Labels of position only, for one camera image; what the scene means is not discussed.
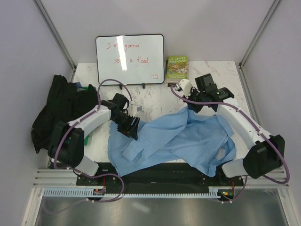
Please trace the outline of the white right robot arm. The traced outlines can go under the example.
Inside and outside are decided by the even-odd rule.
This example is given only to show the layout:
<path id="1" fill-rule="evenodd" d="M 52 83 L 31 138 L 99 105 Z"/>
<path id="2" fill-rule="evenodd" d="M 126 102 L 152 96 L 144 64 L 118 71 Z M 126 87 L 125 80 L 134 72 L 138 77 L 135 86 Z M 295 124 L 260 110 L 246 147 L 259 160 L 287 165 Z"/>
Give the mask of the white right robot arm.
<path id="1" fill-rule="evenodd" d="M 215 179 L 218 184 L 227 185 L 236 176 L 265 177 L 283 166 L 285 140 L 281 135 L 273 136 L 247 116 L 234 94 L 226 87 L 218 88 L 210 74 L 197 77 L 195 82 L 195 87 L 189 80 L 179 84 L 189 108 L 196 113 L 204 105 L 212 108 L 227 120 L 249 150 L 244 158 L 217 167 Z"/>

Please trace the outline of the light blue long sleeve shirt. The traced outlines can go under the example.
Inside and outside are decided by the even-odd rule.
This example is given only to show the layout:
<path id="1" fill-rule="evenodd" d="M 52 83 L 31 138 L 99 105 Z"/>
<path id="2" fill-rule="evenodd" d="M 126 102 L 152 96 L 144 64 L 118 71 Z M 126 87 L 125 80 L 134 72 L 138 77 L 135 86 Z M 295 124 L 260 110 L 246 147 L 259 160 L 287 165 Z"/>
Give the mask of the light blue long sleeve shirt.
<path id="1" fill-rule="evenodd" d="M 214 177 L 218 165 L 236 157 L 233 134 L 222 116 L 203 116 L 184 107 L 150 122 L 140 121 L 137 140 L 121 134 L 111 123 L 108 158 L 121 177 L 176 160 Z"/>

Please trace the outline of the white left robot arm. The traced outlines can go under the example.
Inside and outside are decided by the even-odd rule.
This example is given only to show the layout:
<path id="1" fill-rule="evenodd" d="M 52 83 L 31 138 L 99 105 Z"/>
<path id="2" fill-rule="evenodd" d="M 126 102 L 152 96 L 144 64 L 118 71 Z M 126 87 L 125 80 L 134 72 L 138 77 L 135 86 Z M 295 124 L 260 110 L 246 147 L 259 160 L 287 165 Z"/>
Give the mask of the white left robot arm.
<path id="1" fill-rule="evenodd" d="M 86 174 L 91 184 L 99 185 L 103 181 L 103 173 L 99 171 L 98 163 L 85 156 L 85 138 L 99 126 L 112 121 L 119 133 L 137 140 L 140 118 L 136 114 L 141 110 L 140 105 L 132 104 L 124 95 L 117 93 L 112 100 L 100 101 L 91 111 L 75 120 L 58 122 L 48 148 L 54 166 L 59 161 Z"/>

